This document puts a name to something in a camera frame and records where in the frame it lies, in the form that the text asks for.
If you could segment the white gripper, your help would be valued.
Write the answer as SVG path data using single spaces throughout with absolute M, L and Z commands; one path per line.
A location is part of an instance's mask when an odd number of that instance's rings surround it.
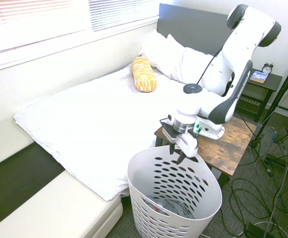
M 198 153 L 198 141 L 189 133 L 179 134 L 175 139 L 175 143 L 181 149 L 176 162 L 177 165 L 181 164 L 186 157 L 195 157 Z M 175 143 L 169 143 L 170 155 L 175 152 Z

